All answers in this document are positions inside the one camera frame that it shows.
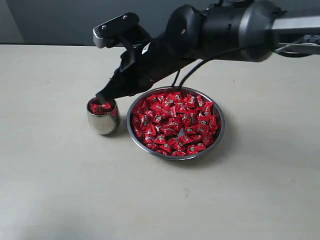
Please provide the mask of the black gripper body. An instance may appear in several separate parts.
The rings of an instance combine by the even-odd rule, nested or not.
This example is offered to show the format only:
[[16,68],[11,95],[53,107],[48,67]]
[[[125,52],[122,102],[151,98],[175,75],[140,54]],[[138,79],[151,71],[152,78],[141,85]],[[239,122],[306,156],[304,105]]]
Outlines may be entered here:
[[120,66],[106,85],[107,98],[133,96],[149,90],[153,84],[192,63],[189,55],[199,45],[198,32],[162,33],[142,47],[131,44]]

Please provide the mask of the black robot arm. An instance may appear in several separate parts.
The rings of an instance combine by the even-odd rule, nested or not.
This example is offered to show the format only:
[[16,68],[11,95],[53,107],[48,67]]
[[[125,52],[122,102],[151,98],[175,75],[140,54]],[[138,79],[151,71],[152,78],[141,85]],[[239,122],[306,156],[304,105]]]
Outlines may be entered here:
[[186,4],[155,38],[139,21],[127,12],[93,29],[96,47],[125,47],[120,66],[96,94],[102,103],[146,92],[196,60],[259,63],[274,53],[304,58],[320,52],[318,8],[284,11],[268,0],[235,0],[201,11]]

